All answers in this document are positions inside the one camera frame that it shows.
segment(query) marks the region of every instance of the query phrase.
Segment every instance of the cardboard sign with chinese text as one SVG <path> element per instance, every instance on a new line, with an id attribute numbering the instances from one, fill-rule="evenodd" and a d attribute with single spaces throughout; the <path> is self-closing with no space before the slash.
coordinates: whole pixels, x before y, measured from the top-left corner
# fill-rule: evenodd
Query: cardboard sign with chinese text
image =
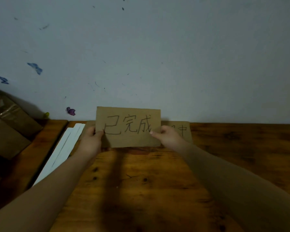
<path id="1" fill-rule="evenodd" d="M 105 133 L 102 147 L 160 146 L 160 141 L 149 133 L 160 133 L 160 128 L 160 110 L 97 107 L 96 131 Z"/>
<path id="2" fill-rule="evenodd" d="M 161 121 L 161 125 L 173 127 L 184 140 L 189 143 L 193 143 L 190 123 L 188 121 Z"/>

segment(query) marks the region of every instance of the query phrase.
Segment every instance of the butterfly decal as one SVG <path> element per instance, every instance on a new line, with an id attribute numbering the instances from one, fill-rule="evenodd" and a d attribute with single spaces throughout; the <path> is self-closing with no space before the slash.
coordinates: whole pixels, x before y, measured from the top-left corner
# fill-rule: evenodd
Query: butterfly decal
<path id="1" fill-rule="evenodd" d="M 43 69 L 39 68 L 39 66 L 36 63 L 27 63 L 29 66 L 31 66 L 33 69 L 35 69 L 37 74 L 41 74 Z"/>
<path id="2" fill-rule="evenodd" d="M 0 76 L 0 80 L 1 80 L 1 83 L 3 83 L 3 84 L 7 84 L 7 85 L 9 84 L 7 78 L 4 78 L 4 77 L 1 77 L 1 76 Z"/>
<path id="3" fill-rule="evenodd" d="M 67 107 L 67 112 L 68 112 L 71 116 L 75 116 L 75 109 L 70 109 L 70 107 Z"/>

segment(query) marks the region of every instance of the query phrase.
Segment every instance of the person's right arm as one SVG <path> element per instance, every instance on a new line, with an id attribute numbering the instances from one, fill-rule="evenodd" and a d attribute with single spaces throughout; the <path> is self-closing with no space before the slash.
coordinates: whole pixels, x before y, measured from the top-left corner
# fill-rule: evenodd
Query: person's right arm
<path id="1" fill-rule="evenodd" d="M 290 195 L 267 180 L 183 140 L 169 126 L 151 132 L 182 155 L 213 198 L 223 204 L 245 231 L 290 232 Z"/>

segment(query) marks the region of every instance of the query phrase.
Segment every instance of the blue butterfly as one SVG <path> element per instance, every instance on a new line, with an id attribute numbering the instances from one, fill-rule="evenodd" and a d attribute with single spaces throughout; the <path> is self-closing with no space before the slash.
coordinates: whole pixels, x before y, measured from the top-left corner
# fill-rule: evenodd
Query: blue butterfly
<path id="1" fill-rule="evenodd" d="M 7 78 L 4 78 L 4 77 L 0 76 L 0 80 L 1 80 L 1 83 L 3 83 L 3 84 L 7 84 L 7 85 L 9 84 Z"/>
<path id="2" fill-rule="evenodd" d="M 29 66 L 33 67 L 37 74 L 41 74 L 43 69 L 39 68 L 39 66 L 36 63 L 27 63 Z"/>

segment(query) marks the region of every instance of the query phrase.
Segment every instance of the wooden tabletop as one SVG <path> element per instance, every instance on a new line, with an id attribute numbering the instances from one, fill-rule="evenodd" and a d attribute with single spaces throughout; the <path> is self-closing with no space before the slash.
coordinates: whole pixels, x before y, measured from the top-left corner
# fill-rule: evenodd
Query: wooden tabletop
<path id="1" fill-rule="evenodd" d="M 68 121 L 47 120 L 43 123 L 43 129 L 32 143 L 11 161 L 0 166 L 5 175 L 0 182 L 0 208 L 31 187 Z"/>
<path id="2" fill-rule="evenodd" d="M 68 126 L 78 122 L 85 123 Z M 290 193 L 290 125 L 191 123 L 190 128 L 199 147 Z M 178 154 L 150 147 L 99 154 L 51 231 L 242 230 Z"/>

